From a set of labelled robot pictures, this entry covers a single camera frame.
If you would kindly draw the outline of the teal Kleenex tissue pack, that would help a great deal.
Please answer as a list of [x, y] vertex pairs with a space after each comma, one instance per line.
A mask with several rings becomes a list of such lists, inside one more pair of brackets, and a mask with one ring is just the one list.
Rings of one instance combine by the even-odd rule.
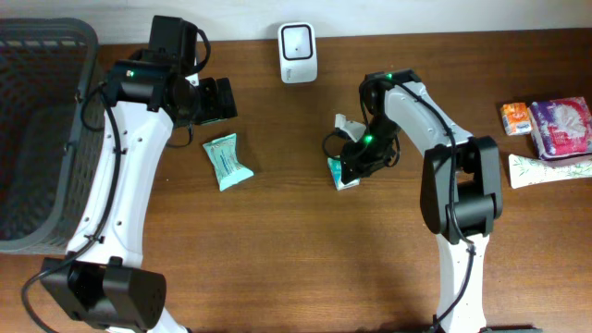
[[338, 160], [328, 158], [327, 159], [327, 166], [331, 173], [331, 177], [333, 178], [335, 187], [338, 191], [346, 190], [360, 184], [359, 179], [352, 180], [348, 183], [344, 183], [342, 181], [342, 170], [341, 170], [341, 163]]

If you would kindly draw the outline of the mint toilet wipes pack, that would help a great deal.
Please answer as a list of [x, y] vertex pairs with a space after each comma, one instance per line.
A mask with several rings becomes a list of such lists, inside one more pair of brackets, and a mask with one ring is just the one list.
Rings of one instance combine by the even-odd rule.
[[213, 165], [220, 191], [254, 176], [238, 159], [236, 133], [204, 143], [203, 148]]

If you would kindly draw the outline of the orange Kleenex tissue pack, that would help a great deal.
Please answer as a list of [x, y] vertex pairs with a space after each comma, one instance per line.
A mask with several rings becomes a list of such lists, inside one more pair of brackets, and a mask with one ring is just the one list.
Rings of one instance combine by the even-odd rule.
[[525, 135], [532, 131], [526, 103], [505, 104], [500, 109], [500, 115], [507, 135]]

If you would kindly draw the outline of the white tube with tan cap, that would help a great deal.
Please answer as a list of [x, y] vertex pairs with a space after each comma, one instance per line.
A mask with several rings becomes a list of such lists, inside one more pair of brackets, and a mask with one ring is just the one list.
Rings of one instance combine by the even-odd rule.
[[510, 183], [513, 189], [570, 179], [591, 177], [591, 156], [550, 161], [510, 154]]

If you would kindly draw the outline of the red purple tissue pack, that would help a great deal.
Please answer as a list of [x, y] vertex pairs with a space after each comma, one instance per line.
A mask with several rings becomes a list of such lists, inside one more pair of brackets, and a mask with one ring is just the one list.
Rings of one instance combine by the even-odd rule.
[[528, 111], [539, 159], [591, 154], [591, 112], [584, 97], [533, 102]]

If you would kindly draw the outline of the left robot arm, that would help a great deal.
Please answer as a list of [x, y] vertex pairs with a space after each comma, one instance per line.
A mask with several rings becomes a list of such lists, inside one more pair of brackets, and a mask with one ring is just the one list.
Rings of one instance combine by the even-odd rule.
[[120, 60], [99, 96], [105, 127], [91, 192], [65, 258], [45, 258], [39, 280], [70, 319], [95, 329], [184, 332], [165, 307], [165, 277], [142, 269], [143, 224], [173, 130], [237, 115], [230, 81]]

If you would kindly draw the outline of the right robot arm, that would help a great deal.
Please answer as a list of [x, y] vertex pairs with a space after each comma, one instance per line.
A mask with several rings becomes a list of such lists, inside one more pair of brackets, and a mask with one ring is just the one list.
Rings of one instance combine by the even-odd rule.
[[341, 180], [368, 178], [401, 159], [404, 133], [423, 157], [420, 210], [438, 244], [440, 287], [432, 332], [483, 332], [485, 251], [502, 213], [499, 149], [460, 127], [411, 69], [367, 74], [361, 135], [344, 144]]

